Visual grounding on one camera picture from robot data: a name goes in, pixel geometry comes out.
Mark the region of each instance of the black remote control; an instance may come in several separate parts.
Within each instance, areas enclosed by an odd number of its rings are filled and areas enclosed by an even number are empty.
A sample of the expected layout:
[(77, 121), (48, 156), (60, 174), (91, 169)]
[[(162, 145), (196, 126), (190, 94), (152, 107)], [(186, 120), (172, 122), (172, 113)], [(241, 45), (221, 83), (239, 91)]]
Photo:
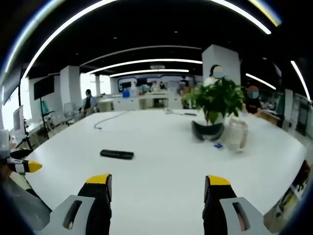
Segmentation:
[(105, 149), (103, 149), (100, 152), (100, 155), (102, 157), (119, 158), (119, 159), (130, 160), (130, 159), (133, 158), (134, 153), (133, 152), (123, 152), (123, 151), (114, 151), (114, 150), (105, 150)]

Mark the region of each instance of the plant pot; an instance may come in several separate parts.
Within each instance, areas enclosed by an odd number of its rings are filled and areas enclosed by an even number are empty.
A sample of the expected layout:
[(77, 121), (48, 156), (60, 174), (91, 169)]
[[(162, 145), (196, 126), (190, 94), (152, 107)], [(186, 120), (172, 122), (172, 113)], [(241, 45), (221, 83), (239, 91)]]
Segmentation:
[(207, 126), (210, 126), (210, 125), (213, 125), (213, 124), (219, 124), (219, 123), (222, 123), (224, 124), (225, 123), (225, 117), (222, 116), (221, 113), (218, 113), (218, 117), (217, 119), (215, 120), (214, 123), (211, 123), (210, 119), (208, 117), (205, 117), (206, 121), (207, 121)]

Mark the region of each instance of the person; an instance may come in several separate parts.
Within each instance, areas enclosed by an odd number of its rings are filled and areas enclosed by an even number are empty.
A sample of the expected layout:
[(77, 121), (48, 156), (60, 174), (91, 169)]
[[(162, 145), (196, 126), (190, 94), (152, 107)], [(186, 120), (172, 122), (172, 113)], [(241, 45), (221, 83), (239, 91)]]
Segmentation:
[(130, 95), (131, 97), (137, 97), (139, 94), (139, 89), (136, 86), (136, 82), (132, 82), (132, 86), (130, 87)]
[(163, 84), (162, 81), (160, 82), (160, 89), (161, 89), (161, 90), (165, 90), (165, 89), (166, 89), (166, 88), (165, 88), (165, 85)]
[(256, 117), (260, 117), (261, 116), (261, 112), (262, 112), (262, 106), (261, 106), (261, 102), (258, 98), (249, 98), (246, 95), (246, 99), (244, 101), (244, 106), (243, 106), (243, 112), (248, 112), (251, 113), (253, 115), (255, 115)]
[(274, 105), (272, 104), (272, 102), (270, 102), (270, 103), (269, 103), (269, 105), (268, 105), (268, 109), (270, 109), (270, 110), (274, 110)]
[(91, 90), (86, 90), (86, 98), (83, 101), (83, 107), (81, 109), (81, 112), (79, 114), (78, 119), (81, 120), (84, 117), (87, 117), (94, 113), (94, 108), (97, 106), (97, 100), (95, 97), (91, 95)]
[(210, 69), (210, 76), (208, 78), (205, 79), (203, 85), (204, 86), (208, 86), (208, 85), (211, 85), (213, 83), (215, 83), (218, 79), (214, 76), (214, 69), (216, 67), (220, 67), (219, 65), (213, 65)]
[(264, 101), (259, 97), (261, 107), (264, 108)]
[(269, 102), (268, 101), (266, 101), (265, 103), (264, 103), (264, 105), (262, 106), (262, 108), (263, 109), (268, 109), (269, 107)]
[(158, 92), (157, 82), (154, 81), (151, 86), (151, 92)]

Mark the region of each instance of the monitor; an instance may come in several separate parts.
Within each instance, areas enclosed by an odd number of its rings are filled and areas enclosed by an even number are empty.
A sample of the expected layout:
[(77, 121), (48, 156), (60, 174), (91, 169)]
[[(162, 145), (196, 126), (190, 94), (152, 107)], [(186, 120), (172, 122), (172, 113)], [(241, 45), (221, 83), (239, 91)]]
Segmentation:
[(14, 123), (14, 136), (25, 136), (25, 128), (24, 128), (24, 116), (23, 116), (23, 106), (20, 106), (13, 113), (13, 123)]
[(137, 86), (140, 87), (142, 85), (147, 84), (147, 79), (146, 78), (141, 78), (141, 79), (137, 79)]
[(54, 75), (48, 76), (34, 84), (34, 100), (54, 93)]
[(131, 82), (124, 82), (121, 84), (122, 85), (122, 88), (128, 88), (128, 87), (131, 87), (132, 86), (132, 83)]

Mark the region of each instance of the black cable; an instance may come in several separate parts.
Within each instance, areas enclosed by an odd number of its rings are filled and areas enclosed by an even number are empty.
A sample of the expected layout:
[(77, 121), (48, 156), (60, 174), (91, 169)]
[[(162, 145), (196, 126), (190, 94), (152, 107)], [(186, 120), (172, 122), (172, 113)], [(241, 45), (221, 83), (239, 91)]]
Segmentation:
[(118, 114), (118, 115), (115, 115), (115, 116), (113, 116), (113, 117), (110, 117), (110, 118), (101, 120), (101, 121), (97, 122), (93, 127), (94, 127), (94, 129), (102, 130), (102, 127), (97, 127), (97, 125), (99, 125), (100, 123), (103, 123), (103, 122), (105, 122), (105, 121), (107, 121), (107, 120), (110, 120), (110, 119), (119, 117), (119, 116), (121, 116), (121, 115), (123, 115), (123, 114), (126, 114), (126, 113), (128, 113), (128, 112), (129, 112), (129, 111), (125, 111), (125, 112), (122, 112), (122, 113), (120, 113), (120, 114)]

